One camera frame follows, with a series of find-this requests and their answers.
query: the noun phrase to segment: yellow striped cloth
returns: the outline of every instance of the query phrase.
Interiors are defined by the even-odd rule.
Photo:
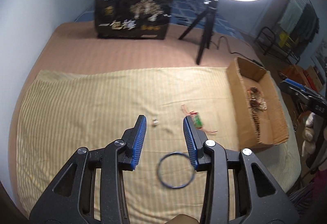
[[[208,138],[238,149],[225,68],[136,69],[98,75],[41,71],[24,97],[18,121],[18,193],[24,209],[31,211],[77,148],[105,147],[121,138],[143,114],[148,128],[140,163],[135,171],[124,172],[130,222],[164,223],[178,214],[199,219],[206,174],[196,173],[195,180],[179,190],[164,188],[156,176],[163,155],[187,153],[182,104],[200,113],[207,130],[218,130],[207,134]],[[153,118],[159,121],[156,127],[151,126]],[[272,164],[271,172],[284,167],[283,162]],[[173,185],[187,182],[191,170],[182,157],[171,157],[162,166],[165,181]],[[277,180],[283,184],[282,177]],[[231,211],[233,195],[231,191]],[[94,205],[99,218],[98,174]]]

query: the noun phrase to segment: green object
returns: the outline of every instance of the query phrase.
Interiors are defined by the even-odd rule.
[[[201,129],[203,127],[203,123],[200,120],[200,116],[198,113],[193,116],[193,122],[194,122],[195,128]]]

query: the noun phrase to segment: floor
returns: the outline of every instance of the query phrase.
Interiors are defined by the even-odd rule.
[[[275,80],[275,82],[279,83],[280,81],[282,81],[278,75],[278,70],[279,71],[283,70],[284,68],[288,67],[289,64],[273,57],[272,55],[269,55],[269,54],[263,55],[263,50],[261,49],[261,47],[259,47],[258,44],[255,44],[253,42],[252,37],[250,37],[246,34],[243,34],[243,33],[242,33],[242,36],[245,39],[245,41],[254,48],[256,55],[260,58],[264,67],[268,71],[270,71],[271,76]],[[300,123],[297,121],[298,114],[296,113],[295,106],[294,106],[294,103],[293,103],[291,97],[288,94],[283,94],[283,93],[282,93],[282,96],[283,96],[284,102],[286,104],[286,107],[288,109],[288,112],[289,112],[292,120],[294,120],[293,124],[296,125],[295,137],[296,137],[296,141],[298,144],[298,149],[299,149],[300,159],[301,159],[301,169],[302,169],[301,175],[304,175],[309,170],[309,168],[305,165],[305,159],[303,159],[301,157],[301,149],[302,149],[302,144],[303,144],[302,131],[304,129],[304,125],[303,125],[303,123]],[[306,176],[304,178],[303,183],[305,185],[307,185],[312,178],[313,178],[313,175],[309,174],[308,176]],[[297,188],[298,188],[298,183],[295,183],[293,190],[296,190]]]

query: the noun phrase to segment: blue patterned sheet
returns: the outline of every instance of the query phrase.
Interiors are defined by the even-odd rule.
[[[170,22],[171,24],[189,26],[197,17],[197,14],[201,13],[204,9],[205,5],[203,4],[203,0],[173,0]],[[94,20],[94,6],[87,9],[75,22],[92,20]],[[202,19],[196,27],[203,29],[204,23],[205,19]],[[244,40],[241,33],[232,28],[228,21],[220,15],[219,8],[216,15],[214,31]]]

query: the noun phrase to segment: silver screw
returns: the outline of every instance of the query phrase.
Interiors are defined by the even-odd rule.
[[[244,149],[242,150],[242,152],[243,152],[244,155],[247,155],[247,156],[249,156],[249,155],[252,154],[252,151],[251,151],[250,149],[248,149],[248,148],[244,148]]]
[[[121,147],[124,144],[125,144],[125,142],[121,139],[115,141],[115,146],[117,146],[117,147]]]
[[[86,153],[86,151],[87,151],[86,147],[81,147],[77,150],[77,153],[83,155]]]
[[[216,145],[216,142],[214,140],[207,140],[205,142],[205,144],[208,146],[208,147],[214,147]]]

